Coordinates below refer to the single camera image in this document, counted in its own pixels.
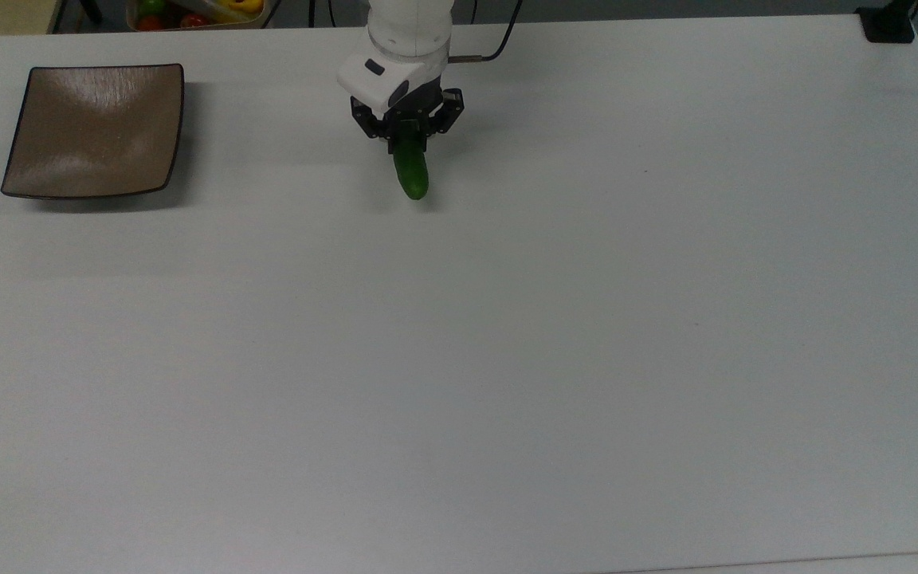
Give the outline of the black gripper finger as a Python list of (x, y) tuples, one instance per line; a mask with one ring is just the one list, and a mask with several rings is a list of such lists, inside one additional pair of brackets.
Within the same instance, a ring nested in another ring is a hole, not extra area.
[(424, 127), (424, 151), (426, 142), (438, 134), (445, 134), (454, 127), (465, 109), (464, 96), (459, 88), (444, 88), (441, 103), (427, 116)]
[(369, 106), (359, 101), (354, 96), (350, 97), (351, 116), (361, 128), (361, 131), (371, 140), (379, 140), (387, 145), (387, 153), (394, 153), (392, 124), (383, 117), (376, 116)]

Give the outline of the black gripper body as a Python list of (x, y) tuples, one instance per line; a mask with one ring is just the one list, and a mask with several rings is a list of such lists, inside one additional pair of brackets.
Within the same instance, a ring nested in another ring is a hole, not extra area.
[(385, 128), (393, 130), (401, 120), (416, 119), (422, 123), (422, 130), (448, 130), (449, 112), (440, 112), (445, 104), (445, 95), (440, 81), (427, 81), (398, 101), (385, 114)]

